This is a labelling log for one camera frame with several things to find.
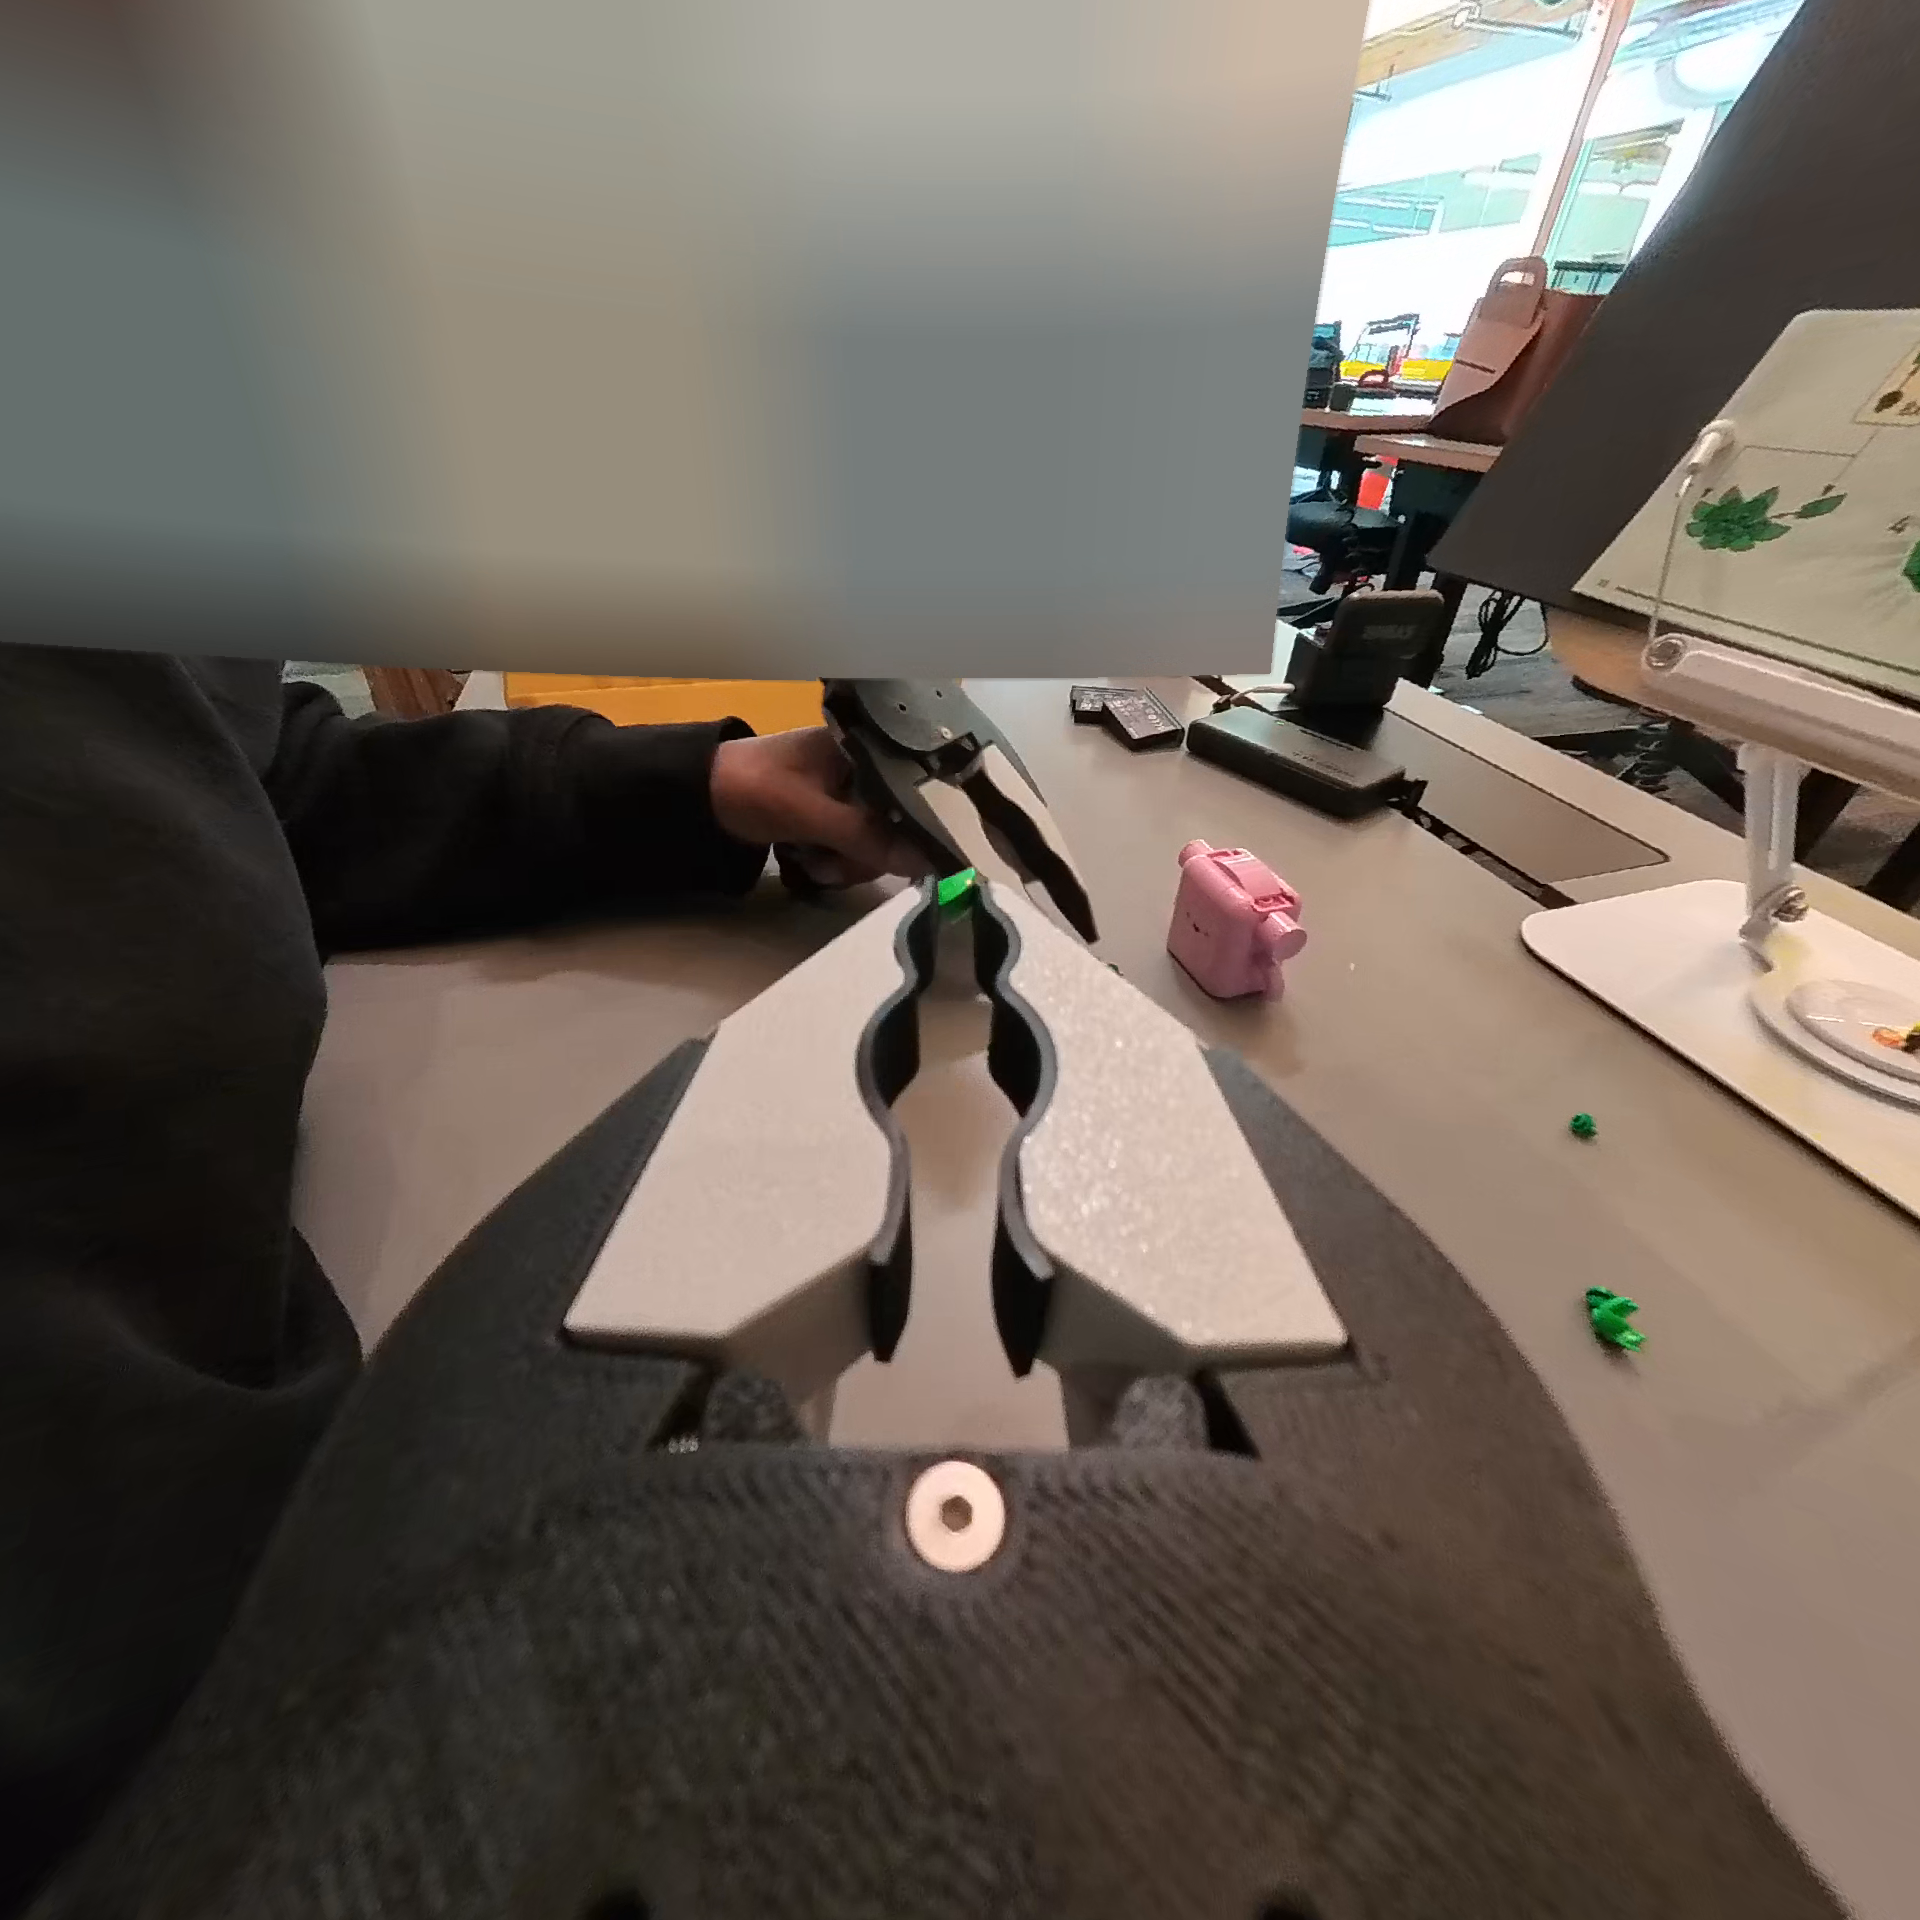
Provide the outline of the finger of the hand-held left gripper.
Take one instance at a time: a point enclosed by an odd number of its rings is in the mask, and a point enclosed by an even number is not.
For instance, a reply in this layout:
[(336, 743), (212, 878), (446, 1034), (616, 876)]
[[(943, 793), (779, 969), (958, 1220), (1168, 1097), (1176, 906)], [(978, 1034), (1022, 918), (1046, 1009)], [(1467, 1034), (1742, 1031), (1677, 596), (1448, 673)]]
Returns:
[(959, 780), (987, 842), (1020, 876), (1024, 886), (1040, 886), (1066, 925), (1096, 946), (1099, 930), (1087, 885), (1052, 819), (1048, 805), (1027, 777), (1022, 764), (994, 741), (980, 750)]
[(906, 770), (896, 780), (896, 817), (903, 842), (925, 878), (947, 879), (980, 873), (987, 860), (983, 823), (965, 783)]

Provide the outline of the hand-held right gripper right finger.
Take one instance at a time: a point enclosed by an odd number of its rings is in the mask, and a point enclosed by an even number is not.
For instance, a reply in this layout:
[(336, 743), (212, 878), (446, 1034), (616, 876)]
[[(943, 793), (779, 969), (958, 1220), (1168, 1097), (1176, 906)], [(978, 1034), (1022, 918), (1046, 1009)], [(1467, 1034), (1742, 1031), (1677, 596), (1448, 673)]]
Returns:
[(1335, 1364), (1350, 1337), (1206, 1047), (1016, 889), (971, 895), (998, 1154), (991, 1309), (1016, 1377), (1048, 1369), (1067, 1444), (1149, 1379)]

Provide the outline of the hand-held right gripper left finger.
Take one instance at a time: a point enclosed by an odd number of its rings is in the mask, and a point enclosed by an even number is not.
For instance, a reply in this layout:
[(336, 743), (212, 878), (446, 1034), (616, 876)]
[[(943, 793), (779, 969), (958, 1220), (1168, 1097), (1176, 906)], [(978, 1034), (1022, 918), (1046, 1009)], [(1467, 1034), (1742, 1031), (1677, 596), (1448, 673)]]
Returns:
[(829, 1436), (844, 1377), (906, 1331), (894, 1106), (940, 934), (934, 886), (896, 892), (714, 1028), (566, 1306), (571, 1349), (754, 1377)]

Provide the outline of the person's left forearm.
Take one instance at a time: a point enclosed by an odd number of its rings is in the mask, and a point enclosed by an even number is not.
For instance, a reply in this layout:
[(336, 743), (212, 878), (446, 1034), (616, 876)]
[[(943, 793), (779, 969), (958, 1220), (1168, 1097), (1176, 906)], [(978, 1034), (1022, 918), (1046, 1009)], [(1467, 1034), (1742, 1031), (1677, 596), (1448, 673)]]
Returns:
[(771, 844), (718, 823), (714, 761), (750, 739), (566, 707), (350, 717), (292, 684), (262, 781), (331, 958), (747, 894)]

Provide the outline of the person's left hand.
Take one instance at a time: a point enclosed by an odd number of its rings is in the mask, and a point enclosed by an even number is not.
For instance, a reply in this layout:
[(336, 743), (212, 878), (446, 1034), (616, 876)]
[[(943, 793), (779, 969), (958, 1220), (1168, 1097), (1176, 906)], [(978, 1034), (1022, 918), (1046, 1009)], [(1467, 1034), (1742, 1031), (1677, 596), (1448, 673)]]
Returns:
[(716, 823), (741, 844), (767, 846), (804, 894), (922, 876), (827, 726), (732, 739), (711, 756), (708, 786)]

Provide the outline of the yellow plastic bin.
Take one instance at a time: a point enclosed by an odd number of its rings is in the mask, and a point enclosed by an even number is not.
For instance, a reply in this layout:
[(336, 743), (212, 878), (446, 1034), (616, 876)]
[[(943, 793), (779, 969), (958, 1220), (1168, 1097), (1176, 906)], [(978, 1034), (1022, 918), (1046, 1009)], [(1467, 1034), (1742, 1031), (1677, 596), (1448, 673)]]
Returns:
[(581, 709), (620, 726), (707, 724), (733, 717), (754, 733), (816, 730), (824, 723), (816, 678), (614, 678), (510, 673), (510, 709)]

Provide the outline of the flat black power bank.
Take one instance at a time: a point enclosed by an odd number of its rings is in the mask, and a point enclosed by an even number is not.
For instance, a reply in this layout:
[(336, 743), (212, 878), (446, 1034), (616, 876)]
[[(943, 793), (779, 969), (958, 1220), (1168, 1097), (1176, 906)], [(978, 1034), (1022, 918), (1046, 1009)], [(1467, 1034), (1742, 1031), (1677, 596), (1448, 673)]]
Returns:
[(1192, 717), (1183, 730), (1183, 750), (1335, 823), (1398, 810), (1423, 791), (1395, 759), (1255, 707)]

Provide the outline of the black charger block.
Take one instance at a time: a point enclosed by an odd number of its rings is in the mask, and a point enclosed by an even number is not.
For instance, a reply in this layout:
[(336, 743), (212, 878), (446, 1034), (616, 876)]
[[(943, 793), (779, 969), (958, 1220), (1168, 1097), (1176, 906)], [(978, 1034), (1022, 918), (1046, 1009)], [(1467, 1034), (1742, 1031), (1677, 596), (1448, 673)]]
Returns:
[(1287, 717), (1335, 735), (1371, 726), (1448, 628), (1436, 589), (1360, 589), (1322, 617), (1292, 622)]

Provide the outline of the white book stand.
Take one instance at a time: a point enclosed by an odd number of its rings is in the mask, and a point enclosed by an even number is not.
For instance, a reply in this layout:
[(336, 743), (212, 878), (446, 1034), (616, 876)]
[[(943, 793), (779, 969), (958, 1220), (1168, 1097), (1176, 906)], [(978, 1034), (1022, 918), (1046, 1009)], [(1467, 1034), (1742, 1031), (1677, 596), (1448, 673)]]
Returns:
[(1917, 1213), (1916, 958), (1813, 907), (1796, 873), (1813, 772), (1916, 783), (1916, 709), (1738, 646), (1664, 631), (1639, 673), (1730, 732), (1742, 883), (1676, 883), (1523, 923), (1525, 949), (1909, 1215)]

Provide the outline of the background wooden desk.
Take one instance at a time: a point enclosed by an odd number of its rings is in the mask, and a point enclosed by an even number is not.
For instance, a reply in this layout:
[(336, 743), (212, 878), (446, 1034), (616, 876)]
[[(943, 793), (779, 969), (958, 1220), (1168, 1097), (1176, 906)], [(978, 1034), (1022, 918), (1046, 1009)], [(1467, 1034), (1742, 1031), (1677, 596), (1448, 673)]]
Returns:
[(1438, 439), (1426, 418), (1306, 410), (1294, 467), (1312, 486), (1287, 506), (1287, 547), (1312, 555), (1310, 595), (1442, 582), (1432, 548), (1496, 452)]

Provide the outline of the brown paper bag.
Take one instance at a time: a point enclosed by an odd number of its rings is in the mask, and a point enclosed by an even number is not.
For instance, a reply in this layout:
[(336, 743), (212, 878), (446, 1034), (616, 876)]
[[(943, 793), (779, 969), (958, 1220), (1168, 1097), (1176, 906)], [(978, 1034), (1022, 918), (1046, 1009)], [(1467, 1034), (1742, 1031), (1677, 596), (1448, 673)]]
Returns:
[(1538, 257), (1499, 266), (1469, 314), (1426, 425), (1439, 441), (1508, 443), (1603, 307), (1557, 292)]

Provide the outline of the plant instruction booklet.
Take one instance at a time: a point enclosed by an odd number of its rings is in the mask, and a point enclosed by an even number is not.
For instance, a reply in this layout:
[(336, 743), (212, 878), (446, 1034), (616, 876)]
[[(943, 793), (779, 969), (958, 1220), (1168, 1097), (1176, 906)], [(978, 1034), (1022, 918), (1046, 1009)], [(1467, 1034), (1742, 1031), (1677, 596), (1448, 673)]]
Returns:
[(1575, 595), (1917, 698), (1917, 311), (1808, 311)]

